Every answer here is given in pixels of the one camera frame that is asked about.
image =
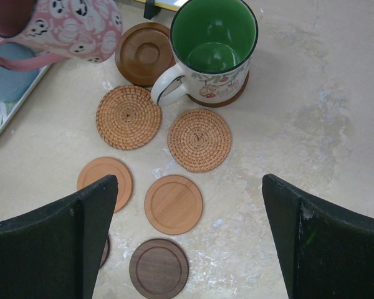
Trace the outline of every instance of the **mug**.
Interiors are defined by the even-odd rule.
[[[171,24],[176,65],[155,82],[152,100],[159,106],[184,95],[210,105],[230,100],[248,74],[257,32],[256,17],[242,0],[189,0]],[[176,80],[181,85],[163,96]]]
[[[0,56],[5,59],[31,59],[33,51],[19,44],[0,45]],[[0,67],[0,101],[20,99],[39,74],[38,70],[16,72]]]
[[[50,52],[25,60],[0,56],[6,69],[38,69],[66,58],[103,62],[121,34],[113,0],[0,0],[0,45],[16,42]]]

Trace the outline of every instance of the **blue mug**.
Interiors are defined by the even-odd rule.
[[[29,59],[35,57],[33,51],[19,44],[0,45],[0,56],[7,59]],[[38,70],[17,72],[0,66],[0,101],[10,102],[20,99],[39,74]]]

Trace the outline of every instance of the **black object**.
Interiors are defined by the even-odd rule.
[[[0,299],[91,298],[117,194],[106,176],[0,222]]]
[[[262,192],[290,299],[374,299],[373,218],[272,174]]]
[[[161,8],[158,6],[155,6],[155,0],[145,1],[145,7],[144,7],[144,18],[145,19],[151,20],[160,11],[161,11]]]

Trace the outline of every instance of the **white mug handle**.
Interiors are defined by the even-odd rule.
[[[167,106],[177,101],[183,95],[188,94],[186,86],[182,83],[178,88],[162,96],[163,92],[176,80],[185,76],[184,70],[179,64],[174,65],[158,78],[151,90],[151,98],[158,106]]]

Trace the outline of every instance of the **black clip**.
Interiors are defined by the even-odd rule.
[[[145,7],[144,7],[144,18],[145,19],[151,20],[160,11],[161,11],[161,8],[158,6],[155,6],[155,0],[145,1]]]

